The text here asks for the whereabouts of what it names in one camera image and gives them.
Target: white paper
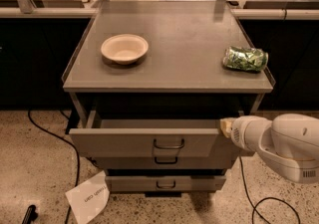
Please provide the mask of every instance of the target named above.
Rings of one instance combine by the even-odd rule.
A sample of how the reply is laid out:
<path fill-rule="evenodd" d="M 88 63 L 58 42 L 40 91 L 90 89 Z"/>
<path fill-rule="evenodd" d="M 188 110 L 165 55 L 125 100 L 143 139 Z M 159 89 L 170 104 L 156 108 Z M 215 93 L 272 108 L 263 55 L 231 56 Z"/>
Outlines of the white paper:
<path fill-rule="evenodd" d="M 104 171 L 66 192 L 78 224 L 87 224 L 107 206 L 110 190 Z"/>

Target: closed drawer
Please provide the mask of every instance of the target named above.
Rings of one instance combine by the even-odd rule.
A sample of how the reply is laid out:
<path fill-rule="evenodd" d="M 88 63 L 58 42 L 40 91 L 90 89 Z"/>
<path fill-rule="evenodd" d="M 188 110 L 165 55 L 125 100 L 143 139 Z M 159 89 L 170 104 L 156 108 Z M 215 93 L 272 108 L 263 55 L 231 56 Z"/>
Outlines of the closed drawer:
<path fill-rule="evenodd" d="M 107 176 L 106 182 L 112 192 L 212 192 L 222 188 L 225 176 Z"/>
<path fill-rule="evenodd" d="M 81 156 L 208 157 L 219 129 L 208 119 L 99 119 L 70 130 Z"/>

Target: speckled floor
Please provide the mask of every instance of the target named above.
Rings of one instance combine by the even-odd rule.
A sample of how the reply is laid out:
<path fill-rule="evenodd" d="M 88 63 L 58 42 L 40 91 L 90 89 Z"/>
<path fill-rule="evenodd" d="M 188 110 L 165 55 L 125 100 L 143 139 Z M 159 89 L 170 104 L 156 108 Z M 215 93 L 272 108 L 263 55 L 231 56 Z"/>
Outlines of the speckled floor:
<path fill-rule="evenodd" d="M 278 113 L 266 113 L 275 116 Z M 59 111 L 32 111 L 40 126 L 64 139 L 67 119 Z M 65 192 L 76 178 L 76 155 L 56 137 L 32 125 L 26 111 L 0 112 L 0 223 L 22 223 L 27 207 L 35 204 L 35 223 L 64 223 L 68 201 Z M 266 167 L 257 155 L 243 157 L 244 173 L 253 203 L 271 196 L 289 202 L 301 223 L 319 222 L 319 184 L 293 184 Z M 100 170 L 81 158 L 80 183 Z M 181 197 L 149 198 L 144 194 L 111 194 L 105 210 L 91 223 L 251 223 L 239 161 L 226 173 L 216 193 L 183 193 Z M 270 223 L 297 223 L 293 212 L 277 201 L 266 201 L 259 211 Z M 68 223 L 76 223 L 73 213 Z M 255 216 L 255 223 L 264 223 Z"/>

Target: bowl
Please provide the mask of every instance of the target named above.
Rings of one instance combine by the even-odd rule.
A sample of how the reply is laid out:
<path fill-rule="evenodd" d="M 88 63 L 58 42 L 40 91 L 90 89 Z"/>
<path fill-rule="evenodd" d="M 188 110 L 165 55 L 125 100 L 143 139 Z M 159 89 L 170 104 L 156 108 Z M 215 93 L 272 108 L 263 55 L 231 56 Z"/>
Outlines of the bowl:
<path fill-rule="evenodd" d="M 121 65 L 134 63 L 149 49 L 148 42 L 140 36 L 123 34 L 104 41 L 101 52 L 104 57 Z"/>

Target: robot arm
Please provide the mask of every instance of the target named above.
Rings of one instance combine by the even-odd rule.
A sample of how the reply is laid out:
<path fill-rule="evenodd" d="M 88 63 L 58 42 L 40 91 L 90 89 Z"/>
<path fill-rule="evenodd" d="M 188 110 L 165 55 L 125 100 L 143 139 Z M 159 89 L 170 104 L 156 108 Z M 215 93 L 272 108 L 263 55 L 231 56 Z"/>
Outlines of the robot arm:
<path fill-rule="evenodd" d="M 284 114 L 274 121 L 242 116 L 231 123 L 237 146 L 257 152 L 271 169 L 299 183 L 319 181 L 319 119 Z"/>

